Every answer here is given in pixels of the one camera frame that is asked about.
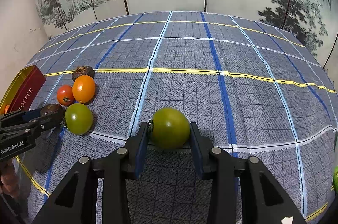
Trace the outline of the person's left hand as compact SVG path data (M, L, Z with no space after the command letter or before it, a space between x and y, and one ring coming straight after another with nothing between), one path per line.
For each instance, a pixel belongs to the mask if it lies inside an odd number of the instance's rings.
M16 198L19 194L18 177L15 173L13 160L1 162L1 194Z

